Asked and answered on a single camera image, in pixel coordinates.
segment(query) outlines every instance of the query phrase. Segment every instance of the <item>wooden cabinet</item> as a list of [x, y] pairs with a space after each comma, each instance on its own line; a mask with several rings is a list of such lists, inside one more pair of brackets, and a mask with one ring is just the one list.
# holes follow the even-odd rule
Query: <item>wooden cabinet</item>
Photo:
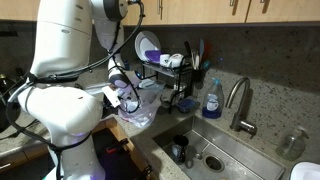
[[24, 164], [27, 161], [28, 159], [23, 151], [19, 151], [4, 158], [0, 158], [0, 173]]
[[[168, 22], [167, 1], [171, 0], [142, 0], [144, 4], [143, 25], [161, 25]], [[124, 25], [137, 25], [140, 17], [140, 7], [131, 5], [128, 8], [128, 14], [123, 19]]]
[[249, 0], [168, 1], [168, 24], [244, 23]]
[[23, 149], [28, 160], [33, 160], [48, 153], [48, 146], [40, 143], [32, 146], [28, 146]]
[[[143, 25], [320, 21], [319, 0], [197, 0], [193, 3], [143, 0], [143, 3], [146, 15]], [[130, 6], [123, 22], [136, 25], [138, 17], [139, 7]]]
[[[105, 121], [106, 128], [109, 128], [112, 134], [117, 138], [118, 141], [128, 138], [122, 127], [118, 124], [117, 120], [115, 119], [109, 119]], [[140, 171], [143, 171], [143, 169], [148, 166], [146, 161], [142, 158], [141, 153], [134, 147], [132, 142], [129, 140], [129, 143], [126, 145], [127, 150], [130, 152], [130, 156], [132, 161], [137, 165], [137, 167], [140, 169]], [[157, 180], [157, 176], [152, 172], [149, 177], [147, 178], [149, 180]]]
[[0, 19], [36, 21], [40, 0], [1, 0]]
[[252, 0], [247, 23], [320, 21], [319, 0]]

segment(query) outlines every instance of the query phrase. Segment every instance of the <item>cable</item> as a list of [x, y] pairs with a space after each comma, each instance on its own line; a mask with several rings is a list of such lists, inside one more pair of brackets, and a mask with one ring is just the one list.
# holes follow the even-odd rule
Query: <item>cable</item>
[[[33, 120], [31, 123], [29, 123], [27, 126], [22, 127], [22, 128], [23, 128], [23, 130], [24, 130], [24, 129], [27, 129], [28, 127], [30, 127], [30, 126], [32, 126], [32, 125], [34, 125], [34, 124], [38, 124], [38, 123], [40, 123], [40, 122], [39, 122], [37, 119], [35, 119], [35, 120]], [[8, 135], [8, 136], [6, 136], [6, 137], [0, 138], [0, 141], [2, 141], [2, 140], [4, 140], [4, 139], [9, 139], [9, 138], [16, 138], [16, 137], [19, 136], [19, 134], [20, 134], [21, 132], [22, 132], [21, 130], [17, 130], [15, 133], [12, 133], [12, 134], [10, 134], [10, 135]]]

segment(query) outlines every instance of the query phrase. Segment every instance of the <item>faucet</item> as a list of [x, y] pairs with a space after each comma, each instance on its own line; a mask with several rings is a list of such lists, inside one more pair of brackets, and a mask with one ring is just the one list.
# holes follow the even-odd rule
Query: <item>faucet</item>
[[248, 77], [243, 77], [241, 79], [239, 79], [236, 84], [233, 86], [229, 96], [228, 96], [228, 99], [227, 99], [227, 102], [226, 102], [226, 107], [227, 108], [230, 108], [231, 107], [231, 104], [233, 102], [233, 99], [237, 93], [237, 91], [239, 90], [239, 88], [241, 87], [241, 85], [245, 83], [245, 86], [244, 86], [244, 90], [243, 90], [243, 94], [242, 94], [242, 98], [241, 98], [241, 101], [240, 101], [240, 105], [239, 105], [239, 108], [238, 108], [238, 111], [234, 114], [233, 116], [233, 120], [232, 120], [232, 123], [230, 125], [230, 129], [234, 130], [234, 131], [240, 131], [241, 129], [242, 130], [245, 130], [246, 132], [248, 132], [249, 134], [251, 134], [251, 138], [253, 138], [254, 135], [256, 135], [257, 133], [257, 127], [255, 124], [253, 123], [250, 123], [244, 119], [241, 119], [241, 115], [243, 113], [243, 109], [244, 109], [244, 104], [245, 104], [245, 99], [248, 95], [248, 92], [249, 92], [249, 89], [250, 89], [250, 79]]

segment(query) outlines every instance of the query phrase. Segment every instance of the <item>sink drain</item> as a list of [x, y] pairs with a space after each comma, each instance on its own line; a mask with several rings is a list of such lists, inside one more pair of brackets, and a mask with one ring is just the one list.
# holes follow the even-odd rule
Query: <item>sink drain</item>
[[214, 172], [221, 172], [224, 169], [224, 163], [215, 156], [207, 156], [204, 159], [204, 163]]

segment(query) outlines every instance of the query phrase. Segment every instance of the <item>dish soap bottle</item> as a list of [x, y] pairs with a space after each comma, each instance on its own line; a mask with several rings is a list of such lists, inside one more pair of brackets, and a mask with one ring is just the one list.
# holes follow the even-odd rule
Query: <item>dish soap bottle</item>
[[219, 79], [212, 78], [213, 84], [208, 89], [202, 104], [202, 116], [210, 119], [221, 117], [224, 106], [224, 95]]
[[305, 131], [302, 126], [297, 126], [293, 132], [286, 134], [276, 149], [277, 154], [289, 161], [298, 159], [306, 148], [304, 138], [309, 139]]

